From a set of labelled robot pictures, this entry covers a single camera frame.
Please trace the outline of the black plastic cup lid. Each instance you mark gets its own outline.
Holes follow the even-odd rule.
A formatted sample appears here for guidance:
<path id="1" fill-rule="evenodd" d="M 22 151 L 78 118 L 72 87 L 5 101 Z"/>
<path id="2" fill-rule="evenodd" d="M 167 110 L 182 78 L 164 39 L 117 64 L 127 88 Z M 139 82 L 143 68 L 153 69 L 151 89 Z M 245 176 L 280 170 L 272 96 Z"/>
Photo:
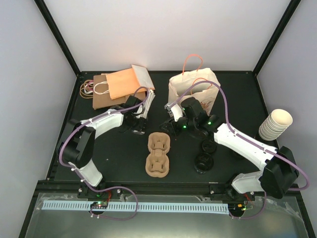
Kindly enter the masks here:
<path id="1" fill-rule="evenodd" d="M 204 153 L 212 154 L 216 151 L 217 145 L 211 139 L 205 139 L 200 144 L 200 149 Z"/>

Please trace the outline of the printed white paper bag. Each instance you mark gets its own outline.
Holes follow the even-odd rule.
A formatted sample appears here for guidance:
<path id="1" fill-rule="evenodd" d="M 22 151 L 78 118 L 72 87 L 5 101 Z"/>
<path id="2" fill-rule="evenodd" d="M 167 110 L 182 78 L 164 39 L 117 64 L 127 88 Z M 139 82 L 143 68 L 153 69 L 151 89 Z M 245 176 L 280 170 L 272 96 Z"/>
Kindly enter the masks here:
<path id="1" fill-rule="evenodd" d="M 173 76 L 168 84 L 168 103 L 170 106 L 178 100 L 178 104 L 187 98 L 197 99 L 202 108 L 209 114 L 216 100 L 219 89 L 213 84 L 219 85 L 215 73 L 210 68 L 201 68 L 203 61 L 197 69 L 186 71 L 186 62 L 183 64 L 182 73 Z"/>

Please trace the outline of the brown pulp cup carrier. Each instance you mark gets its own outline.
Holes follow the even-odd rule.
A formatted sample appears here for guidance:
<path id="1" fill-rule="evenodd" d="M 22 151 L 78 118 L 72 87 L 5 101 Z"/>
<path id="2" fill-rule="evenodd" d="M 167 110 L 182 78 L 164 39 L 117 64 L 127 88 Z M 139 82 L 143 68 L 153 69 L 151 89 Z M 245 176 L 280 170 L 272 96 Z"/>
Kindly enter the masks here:
<path id="1" fill-rule="evenodd" d="M 150 154 L 146 158 L 146 173 L 154 178 L 163 178 L 169 173 L 170 137 L 166 133 L 154 132 L 148 138 Z"/>

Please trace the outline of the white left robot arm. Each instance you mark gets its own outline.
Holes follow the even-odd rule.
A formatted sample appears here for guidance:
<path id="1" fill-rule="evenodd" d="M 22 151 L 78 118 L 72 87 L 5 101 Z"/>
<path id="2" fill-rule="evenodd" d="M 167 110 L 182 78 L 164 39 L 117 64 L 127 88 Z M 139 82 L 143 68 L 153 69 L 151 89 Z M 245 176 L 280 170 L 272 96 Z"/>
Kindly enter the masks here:
<path id="1" fill-rule="evenodd" d="M 106 112 L 90 119 L 71 119 L 67 122 L 57 144 L 59 163 L 74 171 L 82 182 L 89 185 L 89 192 L 95 197 L 103 197 L 106 185 L 103 175 L 93 162 L 95 140 L 104 133 L 123 125 L 126 113 L 143 112 L 147 99 L 140 101 L 134 96 L 123 106 L 112 106 Z"/>

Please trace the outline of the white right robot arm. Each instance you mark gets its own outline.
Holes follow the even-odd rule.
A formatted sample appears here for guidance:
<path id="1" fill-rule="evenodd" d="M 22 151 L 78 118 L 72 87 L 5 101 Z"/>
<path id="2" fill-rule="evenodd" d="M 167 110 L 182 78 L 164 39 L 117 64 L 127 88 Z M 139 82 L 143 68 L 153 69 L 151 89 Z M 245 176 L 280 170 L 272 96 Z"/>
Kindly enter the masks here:
<path id="1" fill-rule="evenodd" d="M 221 121 L 216 115 L 208 115 L 194 97 L 181 104 L 168 103 L 164 108 L 170 114 L 161 128 L 169 134 L 178 135 L 186 131 L 229 148 L 250 161 L 257 172 L 240 173 L 225 187 L 225 194 L 231 200 L 242 194 L 259 191 L 281 199 L 299 176 L 292 151 L 282 146 L 276 148 L 261 143 Z"/>

